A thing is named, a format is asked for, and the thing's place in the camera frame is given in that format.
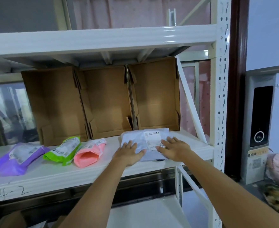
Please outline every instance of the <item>person's left hand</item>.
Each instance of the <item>person's left hand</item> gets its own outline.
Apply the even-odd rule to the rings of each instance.
[[[122,147],[119,147],[119,149],[115,152],[112,160],[122,161],[126,167],[137,163],[145,155],[146,150],[143,149],[139,153],[135,153],[137,143],[134,143],[132,146],[131,145],[131,140],[128,144],[125,142]]]

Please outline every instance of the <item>green plastic bag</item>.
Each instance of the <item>green plastic bag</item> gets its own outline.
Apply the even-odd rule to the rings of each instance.
[[[70,165],[75,153],[81,146],[80,137],[69,137],[63,143],[43,155],[43,159]]]

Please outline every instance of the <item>shelf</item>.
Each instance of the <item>shelf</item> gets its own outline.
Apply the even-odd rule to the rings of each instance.
[[[187,142],[202,159],[213,158],[213,147],[199,141],[186,131],[172,131],[172,136]],[[28,168],[25,175],[0,177],[0,201],[65,189],[92,183],[110,162],[120,144],[120,136],[106,138],[107,145],[100,160],[86,168],[80,169],[72,163],[69,166],[43,160],[39,157]],[[0,147],[0,157],[11,146]],[[138,162],[123,172],[124,176],[140,174],[180,165],[172,160]]]
[[[142,62],[215,40],[216,25],[0,33],[0,73]]]
[[[112,208],[107,228],[190,228],[176,196]]]

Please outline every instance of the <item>purple plastic bag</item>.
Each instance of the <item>purple plastic bag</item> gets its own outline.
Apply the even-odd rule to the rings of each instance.
[[[0,176],[24,175],[32,161],[50,149],[30,143],[18,143],[0,157]]]

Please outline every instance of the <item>qr code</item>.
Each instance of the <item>qr code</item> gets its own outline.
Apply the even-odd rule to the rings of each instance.
[[[252,168],[253,169],[259,168],[261,166],[261,163],[262,163],[262,158],[254,159],[252,162]]]

